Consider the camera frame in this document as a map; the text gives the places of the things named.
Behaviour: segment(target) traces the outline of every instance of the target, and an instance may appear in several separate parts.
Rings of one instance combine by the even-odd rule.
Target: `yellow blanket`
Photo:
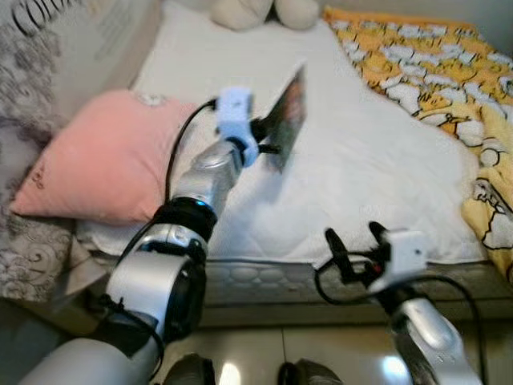
[[[362,78],[478,158],[462,215],[513,282],[513,60],[462,22],[325,9]]]

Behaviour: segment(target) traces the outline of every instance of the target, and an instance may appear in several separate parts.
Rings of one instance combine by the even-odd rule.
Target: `black cable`
[[[162,363],[164,362],[164,341],[162,338],[157,334],[155,329],[153,329],[151,326],[149,326],[145,321],[143,321],[141,318],[137,317],[135,314],[130,313],[129,311],[125,310],[125,306],[123,305],[123,298],[119,300],[119,302],[112,301],[112,298],[109,294],[103,294],[99,298],[99,303],[106,309],[109,309],[113,313],[121,314],[122,316],[130,319],[132,322],[134,322],[137,326],[139,326],[141,329],[146,331],[154,340],[157,345],[157,350],[159,351],[159,363],[153,373],[151,374],[149,381],[152,381],[157,373],[159,372],[160,368],[162,367]]]
[[[395,282],[395,283],[391,284],[390,286],[387,286],[385,289],[379,290],[376,293],[368,293],[368,294],[363,294],[361,296],[357,296],[357,297],[354,297],[351,299],[341,300],[341,299],[331,298],[328,294],[326,294],[324,289],[322,289],[320,272],[321,272],[320,270],[315,270],[315,275],[314,275],[315,287],[317,289],[317,292],[322,297],[322,299],[324,299],[326,302],[328,302],[331,305],[336,305],[336,306],[361,305],[363,303],[367,303],[370,299],[375,298],[377,295],[383,293],[384,291],[394,290],[394,289],[398,289],[404,285],[410,285],[410,284],[421,283],[421,282],[432,282],[432,281],[445,282],[446,284],[451,285],[454,288],[458,289],[459,292],[463,294],[463,297],[467,301],[467,303],[471,309],[472,318],[474,319],[474,322],[475,322],[475,331],[476,331],[477,339],[478,339],[479,377],[481,378],[481,382],[483,383],[483,385],[488,384],[488,370],[487,370],[487,360],[486,360],[487,347],[486,347],[486,340],[485,340],[485,335],[484,335],[484,330],[483,330],[483,324],[481,321],[481,315],[479,314],[479,309],[478,309],[477,305],[475,304],[475,300],[472,298],[470,291],[465,286],[461,285],[459,282],[455,281],[452,278],[445,277],[442,275],[424,275],[421,277],[407,278],[407,279],[401,280],[400,282]]]
[[[153,217],[148,222],[144,224],[143,227],[131,238],[131,240],[128,242],[128,245],[124,248],[123,252],[121,253],[121,256],[119,257],[118,261],[116,262],[116,266],[121,263],[123,259],[130,253],[130,251],[135,247],[137,242],[143,237],[143,235],[152,227],[156,222],[156,218]]]
[[[192,122],[192,120],[198,115],[202,110],[205,108],[215,108],[216,107],[216,100],[211,99],[208,102],[205,102],[201,104],[188,118],[185,120],[184,125],[180,129],[180,132],[178,133],[178,136],[176,137],[175,143],[173,144],[173,149],[171,151],[171,155],[169,157],[168,162],[168,169],[166,171],[166,180],[165,180],[165,190],[164,190],[164,204],[166,204],[169,201],[169,195],[170,195],[170,179],[172,174],[172,169],[175,163],[176,154],[178,153],[178,147],[180,146],[180,141],[184,137],[185,132],[187,131],[187,128],[189,124]],[[130,251],[135,247],[137,242],[143,237],[143,235],[150,229],[156,222],[156,218],[153,217],[150,221],[148,221],[128,242],[128,245],[124,248],[123,252],[121,253],[121,256],[119,257],[118,261],[116,262],[116,266],[119,265],[119,263],[130,253]]]
[[[170,182],[171,182],[171,174],[172,169],[175,163],[176,154],[178,153],[178,147],[180,146],[180,141],[182,140],[182,137],[185,134],[185,131],[187,130],[187,127],[192,122],[192,120],[198,115],[202,110],[205,108],[210,107],[212,109],[216,108],[216,100],[211,99],[208,102],[205,102],[201,104],[188,118],[185,120],[184,125],[180,129],[180,132],[178,133],[178,136],[176,137],[175,144],[173,145],[173,149],[171,151],[171,156],[169,157],[169,163],[168,163],[168,170],[166,171],[166,186],[164,190],[164,203],[169,201],[170,197]]]

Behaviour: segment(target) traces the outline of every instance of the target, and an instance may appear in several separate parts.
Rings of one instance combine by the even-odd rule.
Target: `white stuffed toy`
[[[232,30],[248,30],[264,23],[273,3],[289,28],[305,30],[317,21],[319,5],[314,0],[216,0],[211,17]]]

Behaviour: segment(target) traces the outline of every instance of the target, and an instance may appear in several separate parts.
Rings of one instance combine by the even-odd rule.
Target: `white floor tile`
[[[469,358],[477,368],[475,333],[471,325],[460,328]],[[488,323],[487,358],[490,385],[513,384],[513,326]],[[410,383],[406,367],[393,348],[384,326],[285,328],[287,360],[311,359],[326,365],[345,384]]]
[[[23,308],[0,299],[0,384],[19,383],[68,338]]]
[[[410,383],[382,326],[285,328],[284,337],[288,361],[304,358],[325,365],[345,384]]]
[[[213,361],[217,385],[273,385],[284,362],[281,329],[201,331],[168,346],[155,381],[190,353]]]

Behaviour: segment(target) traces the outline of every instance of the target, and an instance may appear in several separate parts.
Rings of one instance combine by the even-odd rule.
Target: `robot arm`
[[[390,316],[394,345],[414,383],[481,384],[467,361],[458,331],[425,294],[411,285],[402,284],[405,280],[413,281],[426,268],[426,256],[430,251],[425,236],[417,231],[387,231],[377,222],[370,223],[370,231],[379,246],[359,253],[370,261],[364,271],[356,273],[349,261],[351,253],[347,252],[337,234],[329,229],[326,239],[333,259],[328,265],[337,265],[344,284],[362,282],[370,296]],[[323,298],[333,303],[320,286],[318,289]]]
[[[21,384],[147,383],[163,344],[197,327],[208,240],[242,168],[259,154],[249,91],[224,91],[217,111],[220,140],[195,158],[172,199],[157,211],[155,224],[111,275],[106,298],[118,311],[87,338],[54,351]]]

